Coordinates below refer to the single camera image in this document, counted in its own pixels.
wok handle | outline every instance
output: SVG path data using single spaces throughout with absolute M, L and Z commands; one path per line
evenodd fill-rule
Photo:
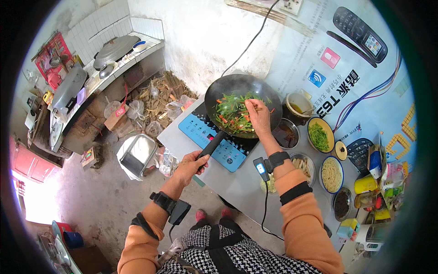
M 212 155 L 212 153 L 215 151 L 216 147 L 218 147 L 218 145 L 220 144 L 220 142 L 222 142 L 222 140 L 227 136 L 228 134 L 224 131 L 219 131 L 216 136 L 213 138 L 213 140 L 210 141 L 210 143 L 208 143 L 208 145 L 204 148 L 204 150 L 201 152 L 201 154 L 199 154 L 198 157 L 196 157 L 196 160 L 205 156 L 205 155 Z

wok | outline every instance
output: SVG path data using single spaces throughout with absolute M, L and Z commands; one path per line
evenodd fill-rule
M 198 158 L 212 154 L 220 142 L 227 136 L 233 135 L 239 138 L 246 139 L 257 139 L 258 136 L 255 132 L 236 132 L 230 128 L 225 128 L 222 123 L 216 120 L 216 100 L 222 99 L 223 95 L 231 95 L 232 93 L 240 96 L 245 96 L 247 92 L 256 94 L 258 97 L 263 99 L 264 103 L 269 110 L 275 108 L 275 111 L 270 115 L 271 121 L 271 131 L 274 130 L 280 123 L 283 111 L 281 108 L 280 98 L 277 93 L 264 81 L 255 78 L 252 75 L 246 74 L 231 74 L 223 76 L 216 81 L 214 81 L 207 92 L 205 93 L 205 108 L 207 110 L 207 115 L 210 120 L 220 129 L 213 140 L 208 143 L 204 148 Z

red shoe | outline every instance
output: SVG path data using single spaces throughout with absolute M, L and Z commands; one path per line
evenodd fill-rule
M 198 209 L 194 217 L 196 222 L 199 222 L 200 220 L 207 218 L 207 214 L 202 209 Z
M 221 218 L 224 218 L 224 217 L 228 217 L 230 219 L 233 218 L 233 213 L 231 212 L 230 208 L 226 207 L 226 208 L 222 209 Z

wall socket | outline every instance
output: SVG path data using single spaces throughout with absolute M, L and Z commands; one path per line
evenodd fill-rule
M 279 9 L 292 13 L 298 16 L 304 0 L 283 0 L 283 5 Z

power cord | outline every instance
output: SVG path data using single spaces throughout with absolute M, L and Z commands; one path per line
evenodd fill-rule
M 275 235 L 274 233 L 268 232 L 265 230 L 265 228 L 263 227 L 263 223 L 265 222 L 265 218 L 266 218 L 266 210 L 268 208 L 268 182 L 265 182 L 265 186 L 266 186 L 266 197 L 265 197 L 265 213 L 263 214 L 263 221 L 261 221 L 261 229 L 263 230 L 263 232 L 271 234 L 273 236 L 276 236 L 277 238 L 279 238 L 280 240 L 284 241 L 284 239 L 280 238 L 279 236 Z
M 172 241 L 172 235 L 170 235 L 170 234 L 172 233 L 172 230 L 173 230 L 174 227 L 175 227 L 175 224 L 172 225 L 172 227 L 171 227 L 170 230 L 169 230 L 170 243 L 173 243 L 173 241 Z
M 252 42 L 254 42 L 254 40 L 257 38 L 257 36 L 261 33 L 261 31 L 263 30 L 263 27 L 265 26 L 266 19 L 268 19 L 268 16 L 269 16 L 269 14 L 271 13 L 272 8 L 278 3 L 278 1 L 280 1 L 280 0 L 275 1 L 274 4 L 272 4 L 272 6 L 270 7 L 268 13 L 267 13 L 266 16 L 265 16 L 265 19 L 263 20 L 263 24 L 261 25 L 260 30 L 259 30 L 259 31 L 257 32 L 257 34 L 254 36 L 254 38 L 251 40 L 251 42 L 249 42 L 247 48 L 242 52 L 242 54 L 239 56 L 239 58 L 237 58 L 237 60 L 235 60 L 234 63 L 232 63 L 231 66 L 229 66 L 229 67 L 228 67 L 228 68 L 222 73 L 221 77 L 223 77 L 223 75 L 225 74 L 225 72 L 226 72 L 227 70 L 229 70 L 232 66 L 234 66 L 234 65 L 237 63 L 237 61 L 238 61 L 238 60 L 239 60 L 239 59 L 245 54 L 245 52 L 246 52 L 246 51 L 248 50 L 248 48 L 251 46 Z

